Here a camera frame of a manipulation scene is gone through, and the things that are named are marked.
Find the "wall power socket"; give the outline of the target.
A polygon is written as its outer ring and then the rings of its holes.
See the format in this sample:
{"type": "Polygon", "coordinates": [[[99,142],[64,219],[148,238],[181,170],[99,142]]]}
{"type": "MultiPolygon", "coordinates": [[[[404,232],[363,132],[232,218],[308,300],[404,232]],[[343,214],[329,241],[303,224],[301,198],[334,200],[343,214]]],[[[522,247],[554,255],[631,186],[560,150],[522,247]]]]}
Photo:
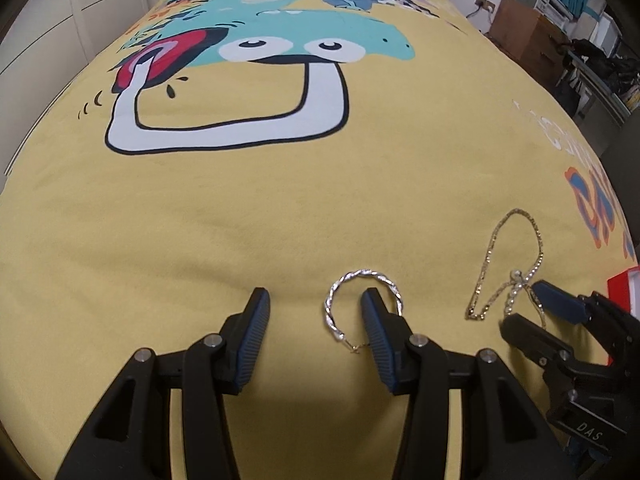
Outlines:
{"type": "Polygon", "coordinates": [[[490,14],[495,12],[496,5],[490,0],[475,0],[475,5],[482,10],[487,11],[490,14]]]}

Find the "red jewelry box tray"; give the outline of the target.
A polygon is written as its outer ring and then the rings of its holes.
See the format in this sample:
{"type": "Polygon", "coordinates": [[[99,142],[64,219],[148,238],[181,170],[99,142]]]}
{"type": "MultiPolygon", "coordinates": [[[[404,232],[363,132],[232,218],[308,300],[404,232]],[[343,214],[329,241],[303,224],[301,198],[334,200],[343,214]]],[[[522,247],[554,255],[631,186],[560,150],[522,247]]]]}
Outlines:
{"type": "Polygon", "coordinates": [[[640,318],[640,268],[634,266],[608,279],[608,298],[640,318]]]}

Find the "yellow dinosaur bedspread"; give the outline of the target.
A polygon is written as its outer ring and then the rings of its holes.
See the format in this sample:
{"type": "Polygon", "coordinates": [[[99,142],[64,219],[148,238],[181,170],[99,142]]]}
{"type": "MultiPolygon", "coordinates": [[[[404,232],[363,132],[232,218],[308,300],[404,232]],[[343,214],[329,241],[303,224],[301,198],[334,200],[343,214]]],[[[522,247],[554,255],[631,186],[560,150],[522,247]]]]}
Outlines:
{"type": "Polygon", "coordinates": [[[359,314],[372,270],[444,348],[493,348],[513,272],[582,294],[637,265],[596,153],[449,0],[160,0],[58,94],[1,188],[1,423],[51,479],[142,347],[270,292],[227,402],[245,479],[387,479],[407,402],[359,314]],[[326,326],[324,300],[349,344],[326,326]]]}

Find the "wooden dresser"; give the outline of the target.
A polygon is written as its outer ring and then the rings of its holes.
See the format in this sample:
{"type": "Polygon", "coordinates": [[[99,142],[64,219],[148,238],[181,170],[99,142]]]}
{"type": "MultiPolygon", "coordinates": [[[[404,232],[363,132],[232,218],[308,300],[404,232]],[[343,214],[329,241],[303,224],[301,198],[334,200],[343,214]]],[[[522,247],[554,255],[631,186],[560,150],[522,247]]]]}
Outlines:
{"type": "Polygon", "coordinates": [[[501,0],[487,37],[538,84],[551,91],[563,73],[568,38],[534,8],[501,0]]]}

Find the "white wardrobe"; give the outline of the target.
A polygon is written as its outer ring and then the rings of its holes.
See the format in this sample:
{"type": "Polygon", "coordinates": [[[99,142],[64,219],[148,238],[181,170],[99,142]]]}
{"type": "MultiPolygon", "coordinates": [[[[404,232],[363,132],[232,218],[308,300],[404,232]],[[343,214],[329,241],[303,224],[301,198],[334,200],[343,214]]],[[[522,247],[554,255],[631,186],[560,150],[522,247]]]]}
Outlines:
{"type": "Polygon", "coordinates": [[[158,0],[28,0],[1,41],[1,173],[50,103],[158,0]]]}

